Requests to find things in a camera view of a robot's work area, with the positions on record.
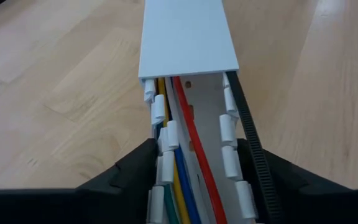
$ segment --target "blue wire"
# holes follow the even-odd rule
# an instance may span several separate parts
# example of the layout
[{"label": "blue wire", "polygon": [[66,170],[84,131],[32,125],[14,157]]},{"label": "blue wire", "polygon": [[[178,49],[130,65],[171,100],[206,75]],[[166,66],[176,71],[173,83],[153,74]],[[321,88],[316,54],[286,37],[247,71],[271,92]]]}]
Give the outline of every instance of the blue wire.
[{"label": "blue wire", "polygon": [[174,150],[175,160],[178,167],[178,175],[180,180],[181,191],[183,192],[183,197],[185,198],[185,203],[187,207],[187,212],[189,213],[190,221],[192,224],[201,224],[201,218],[198,214],[196,201],[194,199],[193,192],[191,191],[189,180],[187,179],[186,167],[183,158],[183,152],[181,147]]}]

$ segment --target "white wire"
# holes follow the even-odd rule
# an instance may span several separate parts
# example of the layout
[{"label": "white wire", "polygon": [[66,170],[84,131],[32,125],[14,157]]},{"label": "white wire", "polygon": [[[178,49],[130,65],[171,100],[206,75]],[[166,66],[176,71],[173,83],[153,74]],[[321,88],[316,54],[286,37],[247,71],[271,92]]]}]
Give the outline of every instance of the white wire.
[{"label": "white wire", "polygon": [[185,133],[186,126],[183,125],[183,118],[178,110],[177,100],[175,98],[175,94],[173,93],[172,82],[170,78],[165,78],[165,87],[167,89],[167,99],[169,102],[169,106],[171,109],[172,119],[177,121],[177,130],[179,136],[179,143],[183,151],[183,155],[185,157],[185,164],[188,170],[188,177],[191,185],[191,189],[193,191],[193,195],[196,201],[196,206],[198,213],[200,215],[201,223],[212,223],[211,220],[208,218],[208,214],[206,211],[205,203],[209,203],[209,208],[212,208],[211,202],[208,200],[205,202],[203,200],[203,196],[201,194],[200,186],[198,181],[204,181],[201,177],[200,179],[197,178],[197,173],[201,173],[200,168],[198,168],[199,172],[196,172],[196,168],[194,164],[191,162],[191,152],[188,148],[188,140],[186,141]]}]

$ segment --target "yellow wire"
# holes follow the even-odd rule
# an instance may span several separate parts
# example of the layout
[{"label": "yellow wire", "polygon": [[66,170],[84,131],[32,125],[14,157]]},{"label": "yellow wire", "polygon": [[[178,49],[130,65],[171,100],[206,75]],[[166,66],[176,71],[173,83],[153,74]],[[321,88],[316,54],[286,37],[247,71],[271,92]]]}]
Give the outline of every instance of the yellow wire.
[{"label": "yellow wire", "polygon": [[[163,121],[162,125],[163,127],[167,127],[169,115],[168,115],[167,94],[165,92],[164,78],[158,78],[158,93],[163,94],[165,98],[165,103],[164,103],[165,120]],[[177,207],[179,210],[181,222],[184,224],[191,224],[190,217],[186,208],[185,198],[183,197],[183,192],[181,191],[178,168],[175,160],[173,160],[173,191],[175,192],[175,198],[177,201]]]}]

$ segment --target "wood grain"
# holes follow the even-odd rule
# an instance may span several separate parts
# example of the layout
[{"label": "wood grain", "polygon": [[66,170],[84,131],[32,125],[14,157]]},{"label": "wood grain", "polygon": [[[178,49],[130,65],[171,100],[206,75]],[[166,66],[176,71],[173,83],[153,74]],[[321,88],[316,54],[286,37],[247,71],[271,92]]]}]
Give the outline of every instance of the wood grain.
[{"label": "wood grain", "polygon": [[[358,188],[358,1],[224,6],[264,147]],[[137,79],[143,10],[124,0],[0,5],[0,188],[75,187],[149,136]]]}]

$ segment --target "red wire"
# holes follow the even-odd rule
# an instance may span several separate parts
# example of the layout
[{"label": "red wire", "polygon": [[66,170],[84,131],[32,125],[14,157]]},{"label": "red wire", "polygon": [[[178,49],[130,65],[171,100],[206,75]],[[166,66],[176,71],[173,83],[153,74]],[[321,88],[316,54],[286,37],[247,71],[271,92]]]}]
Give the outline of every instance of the red wire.
[{"label": "red wire", "polygon": [[200,141],[200,137],[198,136],[196,126],[193,121],[193,117],[191,115],[190,108],[187,103],[187,99],[185,96],[185,92],[183,91],[183,87],[181,86],[180,78],[173,77],[173,84],[177,89],[178,99],[180,102],[180,106],[185,117],[187,129],[189,131],[190,139],[193,142],[194,151],[197,155],[198,163],[200,164],[201,171],[203,173],[203,177],[205,180],[206,188],[209,193],[209,197],[211,199],[212,208],[214,210],[215,219],[217,224],[227,223],[226,215],[224,214],[223,205],[221,198],[219,196],[218,189],[216,188],[214,177],[212,176],[211,169],[209,168],[208,161],[206,159],[203,146]]}]

